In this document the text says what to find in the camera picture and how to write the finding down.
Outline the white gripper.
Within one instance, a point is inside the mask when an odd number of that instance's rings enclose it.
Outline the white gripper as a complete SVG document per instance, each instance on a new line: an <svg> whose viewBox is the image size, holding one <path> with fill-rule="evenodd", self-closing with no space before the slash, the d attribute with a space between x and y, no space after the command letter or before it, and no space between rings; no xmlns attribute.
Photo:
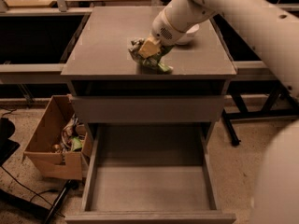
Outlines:
<svg viewBox="0 0 299 224"><path fill-rule="evenodd" d="M172 46L186 33L186 22L183 15L173 9L164 9L154 19L151 27L151 34L138 54L143 58L148 58L161 51L163 46Z"/></svg>

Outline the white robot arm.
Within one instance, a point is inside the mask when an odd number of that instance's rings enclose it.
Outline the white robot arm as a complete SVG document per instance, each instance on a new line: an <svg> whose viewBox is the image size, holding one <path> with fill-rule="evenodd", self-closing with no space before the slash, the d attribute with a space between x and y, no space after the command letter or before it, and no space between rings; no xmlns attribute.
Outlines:
<svg viewBox="0 0 299 224"><path fill-rule="evenodd" d="M293 98L299 96L299 20L265 0L172 0L139 54L152 57L196 23L221 15ZM299 121L278 132L263 156L249 224L299 224Z"/></svg>

